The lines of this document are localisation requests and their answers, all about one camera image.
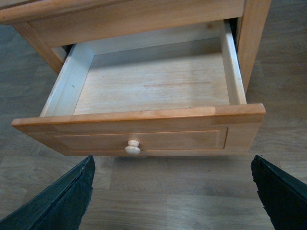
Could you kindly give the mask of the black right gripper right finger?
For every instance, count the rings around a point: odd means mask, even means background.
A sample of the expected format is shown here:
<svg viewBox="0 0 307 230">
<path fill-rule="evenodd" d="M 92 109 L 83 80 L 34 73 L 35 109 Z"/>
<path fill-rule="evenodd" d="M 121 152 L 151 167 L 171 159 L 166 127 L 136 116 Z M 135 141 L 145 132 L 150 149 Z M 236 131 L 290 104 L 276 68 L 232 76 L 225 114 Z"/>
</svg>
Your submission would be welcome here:
<svg viewBox="0 0 307 230">
<path fill-rule="evenodd" d="M 307 228 L 307 185 L 261 156 L 251 163 L 258 196 L 276 230 Z"/>
</svg>

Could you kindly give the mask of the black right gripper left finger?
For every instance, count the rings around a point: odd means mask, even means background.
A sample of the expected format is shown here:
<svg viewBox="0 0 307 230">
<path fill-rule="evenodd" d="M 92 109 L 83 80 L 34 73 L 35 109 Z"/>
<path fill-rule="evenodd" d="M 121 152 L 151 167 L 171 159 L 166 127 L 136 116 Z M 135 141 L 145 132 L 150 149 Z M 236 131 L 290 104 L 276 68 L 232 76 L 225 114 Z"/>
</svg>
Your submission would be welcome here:
<svg viewBox="0 0 307 230">
<path fill-rule="evenodd" d="M 93 193 L 95 163 L 88 156 L 0 221 L 2 230 L 77 230 Z"/>
</svg>

